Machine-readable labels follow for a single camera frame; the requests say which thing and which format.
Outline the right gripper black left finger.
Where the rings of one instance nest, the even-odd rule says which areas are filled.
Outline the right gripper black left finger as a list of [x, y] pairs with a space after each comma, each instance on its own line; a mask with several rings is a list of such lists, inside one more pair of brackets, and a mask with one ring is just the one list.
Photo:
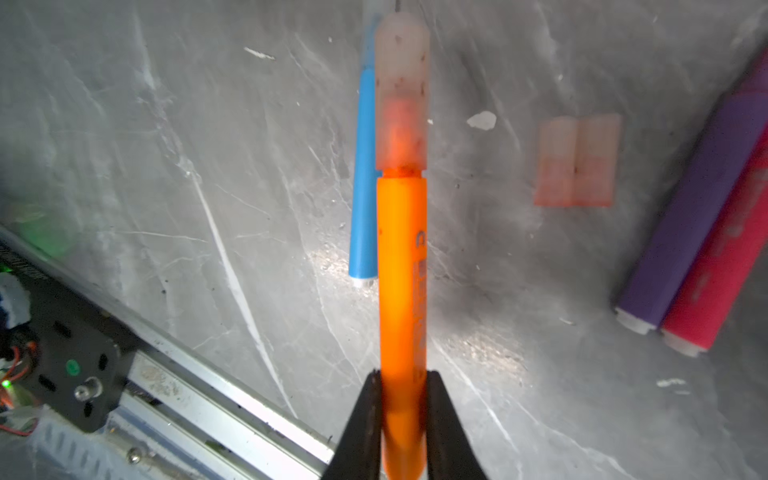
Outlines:
[[375, 480], [381, 475], [382, 381], [371, 371], [322, 480]]

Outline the orange marker pen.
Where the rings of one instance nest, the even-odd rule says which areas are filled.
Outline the orange marker pen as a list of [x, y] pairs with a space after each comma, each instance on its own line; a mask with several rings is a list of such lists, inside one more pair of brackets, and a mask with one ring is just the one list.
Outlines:
[[391, 479], [426, 463], [427, 168], [430, 34], [405, 12], [375, 37], [383, 461]]

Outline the red marker pen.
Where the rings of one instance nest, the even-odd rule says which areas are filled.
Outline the red marker pen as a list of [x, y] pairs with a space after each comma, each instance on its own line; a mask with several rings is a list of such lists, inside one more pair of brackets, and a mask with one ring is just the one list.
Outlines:
[[662, 322], [662, 340], [696, 357], [711, 349], [767, 242], [763, 134]]

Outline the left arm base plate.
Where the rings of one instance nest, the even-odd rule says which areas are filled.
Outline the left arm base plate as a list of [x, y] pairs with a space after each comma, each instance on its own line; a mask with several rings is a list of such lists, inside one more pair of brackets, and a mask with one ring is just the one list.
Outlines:
[[86, 433], [105, 425], [138, 347], [127, 327], [52, 277], [5, 267], [1, 330], [24, 353], [16, 384]]

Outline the translucent purple-pen cap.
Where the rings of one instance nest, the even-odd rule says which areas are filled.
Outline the translucent purple-pen cap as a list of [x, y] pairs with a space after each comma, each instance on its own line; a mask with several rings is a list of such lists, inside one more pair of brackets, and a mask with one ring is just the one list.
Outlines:
[[540, 125], [534, 203], [542, 207], [570, 206], [573, 200], [578, 122], [556, 117]]

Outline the translucent red-pen cap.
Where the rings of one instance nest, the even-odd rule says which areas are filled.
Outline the translucent red-pen cap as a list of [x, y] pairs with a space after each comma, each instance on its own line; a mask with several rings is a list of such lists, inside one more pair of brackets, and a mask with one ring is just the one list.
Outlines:
[[578, 121], [574, 202], [584, 207], [613, 204], [622, 117], [602, 114]]

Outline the blue marker pen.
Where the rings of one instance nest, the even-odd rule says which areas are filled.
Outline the blue marker pen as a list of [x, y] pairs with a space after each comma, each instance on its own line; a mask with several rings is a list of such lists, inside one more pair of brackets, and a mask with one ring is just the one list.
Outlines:
[[349, 248], [349, 277], [356, 287], [378, 278], [375, 161], [375, 31], [381, 13], [364, 16]]

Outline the purple marker pen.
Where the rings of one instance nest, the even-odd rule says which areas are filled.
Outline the purple marker pen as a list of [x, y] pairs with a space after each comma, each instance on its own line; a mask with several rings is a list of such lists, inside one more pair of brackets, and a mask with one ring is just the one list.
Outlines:
[[624, 287], [616, 320], [658, 329], [767, 126], [767, 52], [720, 103]]

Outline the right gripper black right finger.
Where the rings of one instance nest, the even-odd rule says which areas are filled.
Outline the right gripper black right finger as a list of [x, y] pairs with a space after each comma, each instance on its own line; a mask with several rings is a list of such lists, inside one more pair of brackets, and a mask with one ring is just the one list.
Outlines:
[[437, 371], [427, 372], [425, 431], [430, 480], [487, 479]]

